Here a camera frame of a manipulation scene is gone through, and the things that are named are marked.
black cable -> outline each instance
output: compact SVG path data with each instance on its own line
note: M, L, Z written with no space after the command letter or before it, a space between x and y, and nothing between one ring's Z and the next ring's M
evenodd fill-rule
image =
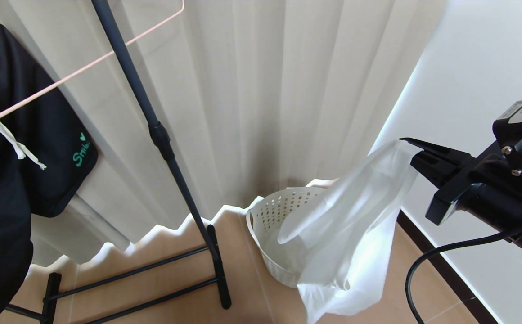
M411 296L411 279L413 279L413 273L415 272L415 270L417 270L417 268L423 261L435 256L436 254L440 254L446 251L455 250L457 248L466 248L468 246L477 246L497 242L500 240L510 238L511 236L517 235L519 233L522 233L522 225L517 226L514 229L508 229L491 236L486 236L484 238L475 238L473 240L451 243L434 248L428 251L427 253L423 254L423 256L420 256L415 262L413 262L413 265L411 265L411 268L409 268L409 272L407 273L407 278L405 279L405 295L407 296L407 303L409 304L409 308L411 308L411 312L413 313L413 316L415 316L415 319L417 320L418 324L425 324L425 322L423 322L421 315L419 315L419 312L417 311L417 308L415 308L415 304L413 303L413 297Z

clothes rack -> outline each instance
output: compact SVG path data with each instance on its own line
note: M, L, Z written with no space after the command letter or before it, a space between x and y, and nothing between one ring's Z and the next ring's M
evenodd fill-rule
M176 256L172 256L170 258L166 258L164 260L160 260L158 262L140 267L135 270L115 275L113 277L103 279L101 281L97 281L96 283L90 283L83 287L78 287L65 292L59 292L61 275L59 273L51 273L47 282L47 289L45 290L45 297L43 298L43 310L41 313L27 310L26 308L22 308L12 304L8 305L6 307L6 310L15 312L23 316L34 318L38 320L41 324L53 324L55 318L55 308L57 307L57 300L62 297L68 297L70 295L86 291L88 289L94 289L101 285L105 285L113 281L129 277L130 275L136 275L143 271L147 271L155 267L162 266L177 260L181 260L182 258L189 257L193 254L205 251L209 251L211 253L211 258L215 271L215 276L213 278L202 281L201 283L197 283L196 285L186 287L179 291L169 293L168 295L165 295L163 297L117 312L115 314L108 315L97 320L93 320L92 322L88 322L87 324L105 323L110 320L114 320L115 318L119 318L131 314L133 312L143 310L145 308L154 306L156 304L160 304L162 302L166 302L167 300L173 299L175 297L180 297L181 295L185 295L187 293L190 293L192 291L195 291L197 289L206 287L214 283L216 283L218 287L221 306L224 309L228 309L231 306L231 298L229 289L227 287L227 281L225 278L225 272L223 268L221 254L219 251L219 246L217 244L215 228L213 225L209 225L206 228L203 223L203 220L201 219L201 216L199 215L197 206L195 205L195 201L193 201L193 197L189 192L187 183L185 182L179 165L175 160L175 153L173 152L173 149L171 147L169 135L167 134L165 127L163 127L163 125L160 123L157 116L155 115L149 97L146 91L144 90L144 86L140 80L139 74L137 73L137 69L135 68L131 56L127 51L127 46L123 41L123 37L121 35L121 32L119 31L119 27L117 26L117 22L115 21L115 17L111 12L111 8L107 0L91 1L94 6L95 12L97 13L97 17L99 17L101 25L103 26L105 34L107 35L107 38L111 43L111 47L113 48L113 51L117 56L119 65L121 66L121 69L123 70L123 73L127 78L127 82L129 83L129 86L131 86L133 94L135 95L135 98L139 103L144 117L147 120L150 137L152 138L154 145L158 148L159 152L161 153L163 159L169 166L169 170L171 171L171 174L173 175L173 178L177 183L177 187L179 187L181 195L183 195L183 199L185 199L185 203L187 203L187 207L189 207L189 211L191 212L191 215L195 220L195 224L197 224L199 232L201 233L203 240L205 240L205 246L196 248L189 252L178 254Z

perforated basket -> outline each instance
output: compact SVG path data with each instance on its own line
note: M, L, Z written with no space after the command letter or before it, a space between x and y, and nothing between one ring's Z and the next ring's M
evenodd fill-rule
M323 191L325 189L314 187L289 188L277 191L259 201L247 213L247 228L249 228L249 233L251 233L261 251L269 273L277 281L288 287L297 287L300 274L286 269L288 264L284 264L286 263L285 258L281 261L281 265L272 260L263 250L263 246L269 237L277 239L276 235L271 236L270 234L274 234L274 230L278 231L281 228L281 224L287 215Z

grout line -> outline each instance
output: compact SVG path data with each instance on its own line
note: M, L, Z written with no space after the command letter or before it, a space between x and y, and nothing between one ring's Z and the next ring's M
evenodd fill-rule
M75 287L77 286L77 276L79 275L79 267L81 265L77 265L77 267L75 268L75 280L73 281L73 288L72 289L75 289ZM69 303L69 317L67 319L67 324L70 324L71 323L71 315L73 313L73 300L75 299L75 294L71 295L71 302Z
M245 231L245 226L243 224L243 218L239 217L239 226L241 226L241 231L245 234L245 242L247 242L247 247L249 247L249 257L253 261L253 266L255 267L255 272L257 273L257 279L259 280L259 284L261 285L261 291L263 292L263 297L265 297L265 304L267 304L267 310L269 310L269 316L271 316L271 322L273 324L277 324L275 322L275 318L273 317L273 312L271 311L271 305L269 305L269 298L267 298L267 293L265 292L265 285L263 285L263 280L261 280L261 274L259 273L259 269L257 268L257 262L255 262L255 257L253 256L253 250L251 249L251 244L249 244L249 233Z
M447 308L446 310L440 312L439 314L433 316L432 318L429 318L428 320L426 320L425 322L426 323L430 323L432 320L435 320L435 318L438 318L439 316L443 315L444 313L452 310L453 308L457 307L457 305L459 304L463 304L463 302L461 300L459 300L459 302L457 302L455 305L451 306L450 308Z

tan floor tile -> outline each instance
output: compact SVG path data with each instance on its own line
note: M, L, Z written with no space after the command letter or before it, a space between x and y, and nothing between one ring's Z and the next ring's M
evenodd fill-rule
M44 268L31 265L23 285L11 301L12 304L41 313L43 297L50 272L61 273L61 291L72 289L75 285L77 265L66 257L57 260L53 265ZM54 324L67 324L71 309L71 297L59 299L55 312ZM4 311L0 315L0 324L36 324L36 320L22 315Z
M246 229L244 217L241 223ZM252 238L248 238L248 243L252 248L257 248ZM405 275L411 263L420 255L417 246L403 229L397 226L382 300L355 316L326 314L319 320L319 324L415 323L405 299ZM298 292L281 285L271 277L259 252L254 253L253 256L259 268L275 323L304 324L306 315ZM413 296L419 312L425 318L432 318L459 302L459 298L430 263L423 264L417 270L413 282Z
M246 247L246 236L239 223L239 215L225 211L215 221L220 252L233 305L221 307L216 284L198 289L159 304L111 321L128 323L271 323L269 309L257 277L253 259ZM112 249L105 260L96 266L84 265L78 272L78 286L134 269L140 265L203 246L204 242L191 220L183 234L166 230L158 232L132 256ZM127 279L107 284L75 296L72 324L95 320L103 315L156 299L177 289L214 276L211 256L207 252L189 256L162 267Z
M431 324L479 324L463 303L428 321Z

